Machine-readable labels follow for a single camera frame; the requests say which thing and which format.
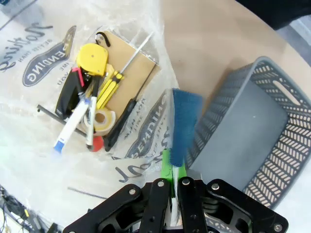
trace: screwdriver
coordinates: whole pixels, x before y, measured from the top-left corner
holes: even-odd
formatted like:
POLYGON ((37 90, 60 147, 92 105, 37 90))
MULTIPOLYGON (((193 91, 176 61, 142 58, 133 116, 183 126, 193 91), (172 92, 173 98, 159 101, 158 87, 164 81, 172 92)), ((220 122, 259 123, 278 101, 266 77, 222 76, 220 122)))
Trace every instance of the screwdriver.
POLYGON ((128 102, 127 106, 125 107, 125 110, 123 111, 122 115, 117 120, 116 124, 112 127, 110 132, 107 135, 103 136, 105 151, 110 151, 110 149, 115 145, 124 124, 126 123, 128 117, 130 116, 131 112, 133 111, 133 109, 137 103, 137 97, 138 97, 139 93, 141 92, 142 88, 146 84, 148 78, 150 77, 150 75, 153 72, 153 70, 155 69, 155 67, 156 67, 156 64, 154 65, 154 67, 152 68, 152 70, 148 74, 147 78, 145 79, 145 81, 141 85, 136 96, 134 98, 130 99, 130 101, 128 102))
POLYGON ((96 103, 96 108, 97 109, 103 108, 107 104, 107 102, 110 100, 110 98, 112 97, 113 93, 115 93, 115 91, 118 89, 119 82, 122 79, 124 79, 123 73, 124 73, 125 69, 131 64, 131 62, 136 57, 136 55, 139 53, 139 51, 142 49, 142 47, 145 46, 145 44, 148 42, 148 40, 150 39, 152 34, 153 33, 151 33, 149 36, 147 36, 147 38, 138 47, 138 49, 135 51, 135 53, 132 55, 130 60, 126 63, 126 65, 124 66, 124 68, 120 72, 114 71, 113 77, 111 79, 109 79, 107 81, 107 83, 105 84, 105 86, 103 87, 103 89, 101 91, 101 93, 102 93, 101 96, 98 96, 98 100, 97 100, 97 103, 96 103))

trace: blue bristles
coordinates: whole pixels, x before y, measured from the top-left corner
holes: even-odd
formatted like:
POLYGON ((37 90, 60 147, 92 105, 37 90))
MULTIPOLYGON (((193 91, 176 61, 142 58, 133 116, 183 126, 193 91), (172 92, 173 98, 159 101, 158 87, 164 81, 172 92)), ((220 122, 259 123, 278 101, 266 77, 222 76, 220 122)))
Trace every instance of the blue bristles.
POLYGON ((200 95, 173 89, 174 131, 170 163, 181 167, 194 136, 194 126, 202 114, 203 98, 200 95))

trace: black screwdriver handle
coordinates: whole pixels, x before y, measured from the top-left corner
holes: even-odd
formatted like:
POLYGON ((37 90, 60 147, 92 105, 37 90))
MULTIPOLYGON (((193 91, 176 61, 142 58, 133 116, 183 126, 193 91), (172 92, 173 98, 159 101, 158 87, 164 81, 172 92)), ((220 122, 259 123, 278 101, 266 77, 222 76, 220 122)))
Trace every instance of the black screwdriver handle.
POLYGON ((136 103, 137 101, 135 99, 130 99, 121 117, 117 120, 116 124, 112 127, 107 135, 103 136, 105 151, 110 151, 110 149, 115 145, 119 134, 131 112, 133 111, 136 103))

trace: basket handle hole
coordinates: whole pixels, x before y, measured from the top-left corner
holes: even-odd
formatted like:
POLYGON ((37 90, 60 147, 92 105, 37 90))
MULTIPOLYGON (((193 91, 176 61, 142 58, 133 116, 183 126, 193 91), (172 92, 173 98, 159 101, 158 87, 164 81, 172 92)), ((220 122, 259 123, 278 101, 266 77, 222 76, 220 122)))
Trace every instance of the basket handle hole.
POLYGON ((272 82, 291 102, 298 106, 301 105, 299 101, 279 81, 273 80, 272 82))

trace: yellow screwdriver handle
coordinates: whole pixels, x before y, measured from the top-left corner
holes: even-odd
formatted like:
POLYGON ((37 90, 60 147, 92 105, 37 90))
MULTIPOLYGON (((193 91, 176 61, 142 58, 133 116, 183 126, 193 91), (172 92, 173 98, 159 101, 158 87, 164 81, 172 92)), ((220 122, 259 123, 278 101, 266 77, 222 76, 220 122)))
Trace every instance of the yellow screwdriver handle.
POLYGON ((108 80, 112 79, 114 72, 115 72, 115 70, 114 70, 113 66, 107 63, 107 65, 106 65, 106 77, 105 77, 102 85, 99 88, 100 93, 97 96, 97 101, 102 97, 102 95, 105 91, 104 87, 107 84, 108 80))
POLYGON ((124 79, 124 76, 119 72, 115 71, 113 73, 113 77, 107 81, 105 86, 103 87, 101 93, 102 96, 97 100, 96 108, 104 108, 107 102, 112 97, 113 93, 118 89, 119 82, 124 79))

